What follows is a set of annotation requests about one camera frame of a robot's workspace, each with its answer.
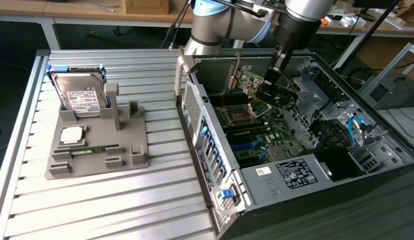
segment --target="open computer tower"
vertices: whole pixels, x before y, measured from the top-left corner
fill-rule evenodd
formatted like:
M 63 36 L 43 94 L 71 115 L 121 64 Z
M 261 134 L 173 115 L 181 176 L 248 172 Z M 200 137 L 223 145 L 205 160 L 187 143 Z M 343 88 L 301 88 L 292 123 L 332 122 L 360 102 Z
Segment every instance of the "open computer tower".
M 353 198 L 414 168 L 412 143 L 316 54 L 293 54 L 276 84 L 261 77 L 269 54 L 179 60 L 188 77 L 177 110 L 219 239 Z

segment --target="monitor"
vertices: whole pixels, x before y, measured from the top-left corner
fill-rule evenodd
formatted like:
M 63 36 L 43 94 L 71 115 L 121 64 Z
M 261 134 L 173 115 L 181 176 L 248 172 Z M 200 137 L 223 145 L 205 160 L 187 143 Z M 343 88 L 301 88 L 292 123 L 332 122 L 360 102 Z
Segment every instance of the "monitor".
M 368 9 L 387 9 L 393 0 L 353 0 L 352 7 L 361 8 L 357 13 L 357 16 L 365 21 L 375 21 L 376 18 L 371 14 L 367 13 Z
M 387 9 L 393 0 L 353 0 L 352 7 L 363 9 Z

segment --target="green circuit board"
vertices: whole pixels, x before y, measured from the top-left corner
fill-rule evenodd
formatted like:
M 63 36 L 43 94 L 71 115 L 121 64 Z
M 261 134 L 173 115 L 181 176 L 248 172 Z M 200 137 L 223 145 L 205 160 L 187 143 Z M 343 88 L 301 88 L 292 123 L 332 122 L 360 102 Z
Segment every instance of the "green circuit board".
M 101 145 L 101 146 L 84 146 L 84 147 L 75 147 L 69 149 L 59 149 L 55 150 L 53 153 L 65 153 L 69 152 L 72 156 L 76 155 L 88 155 L 88 154 L 101 154 L 107 152 L 107 148 L 119 147 L 119 144 L 111 145 Z
M 248 104 L 215 107 L 221 128 L 232 148 L 232 152 L 241 168 L 259 164 L 271 163 L 276 158 L 271 156 L 268 149 L 279 146 L 281 149 L 281 158 L 293 158 L 300 155 L 303 150 L 297 139 L 291 133 L 283 119 L 277 118 L 279 110 L 259 100 L 253 100 Z M 249 132 L 248 136 L 232 135 L 232 131 L 225 131 L 233 127 L 239 127 L 240 133 Z M 237 149 L 241 145 L 252 143 L 253 147 Z
M 237 80 L 237 88 L 241 89 L 243 93 L 255 98 L 257 87 L 263 83 L 263 77 L 251 73 L 249 71 L 243 71 Z

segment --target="hard drive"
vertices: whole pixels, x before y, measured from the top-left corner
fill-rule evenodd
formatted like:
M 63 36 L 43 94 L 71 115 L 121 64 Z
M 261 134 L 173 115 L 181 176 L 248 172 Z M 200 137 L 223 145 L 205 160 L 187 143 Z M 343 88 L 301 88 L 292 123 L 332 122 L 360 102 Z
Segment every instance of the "hard drive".
M 51 72 L 51 80 L 64 110 L 73 110 L 77 117 L 100 116 L 100 109 L 109 107 L 104 93 L 104 75 L 96 69 L 69 69 Z

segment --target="blue cable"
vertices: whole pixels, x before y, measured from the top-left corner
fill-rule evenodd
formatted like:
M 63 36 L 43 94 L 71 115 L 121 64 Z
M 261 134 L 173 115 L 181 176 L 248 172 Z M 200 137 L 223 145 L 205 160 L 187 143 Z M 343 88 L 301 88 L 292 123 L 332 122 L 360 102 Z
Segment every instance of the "blue cable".
M 348 135 L 351 136 L 351 140 L 352 140 L 352 147 L 355 147 L 355 137 L 353 137 L 353 130 L 352 130 L 352 121 L 353 119 L 357 120 L 359 124 L 363 124 L 363 119 L 360 116 L 353 115 L 349 117 L 348 121 L 347 121 L 347 131 L 348 131 Z

